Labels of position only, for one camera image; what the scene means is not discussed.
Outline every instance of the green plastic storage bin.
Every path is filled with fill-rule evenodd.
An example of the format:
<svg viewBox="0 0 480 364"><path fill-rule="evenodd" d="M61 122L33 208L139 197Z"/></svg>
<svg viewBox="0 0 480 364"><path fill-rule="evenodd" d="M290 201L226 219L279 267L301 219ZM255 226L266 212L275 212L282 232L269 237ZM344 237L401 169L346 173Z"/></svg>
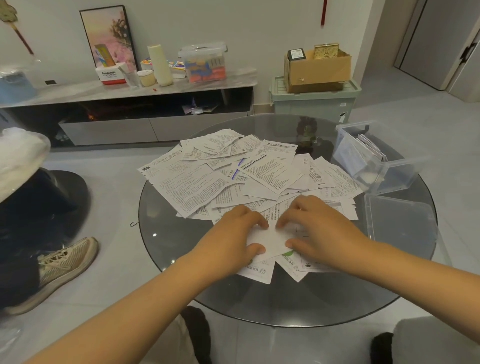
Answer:
<svg viewBox="0 0 480 364"><path fill-rule="evenodd" d="M289 94L283 76L277 76L270 86L270 99L276 114L307 115L346 123L361 88L353 80L343 84L342 91Z"/></svg>

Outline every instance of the plastic storage container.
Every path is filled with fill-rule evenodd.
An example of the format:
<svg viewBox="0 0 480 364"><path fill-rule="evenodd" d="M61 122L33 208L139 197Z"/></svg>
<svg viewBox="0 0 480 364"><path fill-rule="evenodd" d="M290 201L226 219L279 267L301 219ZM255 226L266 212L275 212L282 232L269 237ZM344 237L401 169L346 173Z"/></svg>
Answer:
<svg viewBox="0 0 480 364"><path fill-rule="evenodd" d="M226 78L224 52L227 46L223 42L182 47L179 57L185 64L188 80L193 83Z"/></svg>
<svg viewBox="0 0 480 364"><path fill-rule="evenodd" d="M365 218L370 239L431 259L439 236L432 207L423 202L366 194Z"/></svg>
<svg viewBox="0 0 480 364"><path fill-rule="evenodd" d="M409 188L425 162L431 158L421 147L411 143L407 138L402 137L379 121L337 125L336 129L338 135L333 158L342 165L366 193L385 194ZM356 152L356 147L348 139L344 144L340 145L340 143L346 134L356 138L360 133L367 136L380 148L387 156L388 162L381 162L379 159L372 157L369 160L364 160L363 168L352 170L353 156L351 152Z"/></svg>
<svg viewBox="0 0 480 364"><path fill-rule="evenodd" d="M37 96L37 91L17 69L0 70L0 104L16 104Z"/></svg>
<svg viewBox="0 0 480 364"><path fill-rule="evenodd" d="M346 123L361 88L353 80L343 84L342 91L289 94L283 76L277 76L270 86L270 99L276 114L307 115Z"/></svg>

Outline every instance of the cardboard box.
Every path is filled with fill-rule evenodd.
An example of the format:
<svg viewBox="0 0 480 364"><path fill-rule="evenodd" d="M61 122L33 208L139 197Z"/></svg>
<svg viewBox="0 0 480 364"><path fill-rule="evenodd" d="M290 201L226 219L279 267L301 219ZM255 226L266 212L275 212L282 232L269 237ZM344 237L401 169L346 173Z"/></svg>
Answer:
<svg viewBox="0 0 480 364"><path fill-rule="evenodd" d="M313 54L313 49L307 50L307 59L296 61L289 61L285 54L283 77L288 93L339 91L341 82L350 80L352 56L339 50L336 58L315 60Z"/></svg>

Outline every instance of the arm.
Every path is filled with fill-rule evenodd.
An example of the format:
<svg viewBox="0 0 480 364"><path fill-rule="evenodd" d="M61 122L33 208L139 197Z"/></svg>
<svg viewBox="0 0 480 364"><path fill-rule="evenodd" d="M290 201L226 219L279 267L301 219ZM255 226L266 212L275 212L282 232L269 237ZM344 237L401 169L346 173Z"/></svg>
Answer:
<svg viewBox="0 0 480 364"><path fill-rule="evenodd" d="M399 294L480 344L480 276L368 239L315 196L300 196L278 220L303 225L309 241L286 245L318 262Z"/></svg>
<svg viewBox="0 0 480 364"><path fill-rule="evenodd" d="M26 363L138 363L180 311L213 282L235 274L260 244L246 246L250 228L268 223L258 212L238 206L188 254L113 306L92 317Z"/></svg>

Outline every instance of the plastic box lid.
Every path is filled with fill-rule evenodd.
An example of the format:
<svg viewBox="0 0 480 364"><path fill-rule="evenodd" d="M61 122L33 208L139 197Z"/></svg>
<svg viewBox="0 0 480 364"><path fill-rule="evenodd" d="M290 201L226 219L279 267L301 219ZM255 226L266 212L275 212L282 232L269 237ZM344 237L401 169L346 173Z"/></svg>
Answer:
<svg viewBox="0 0 480 364"><path fill-rule="evenodd" d="M366 194L364 202L370 239L421 258L432 258L438 226L430 205L372 194Z"/></svg>
<svg viewBox="0 0 480 364"><path fill-rule="evenodd" d="M210 54L217 54L227 52L228 48L224 42L194 44L180 48L180 58L192 58L199 56L208 56Z"/></svg>
<svg viewBox="0 0 480 364"><path fill-rule="evenodd" d="M360 94L361 87L354 80L345 81L341 91L305 92L303 94L289 94L283 81L283 76L276 76L272 80L270 93L272 101L290 100L326 100L332 98L352 98Z"/></svg>

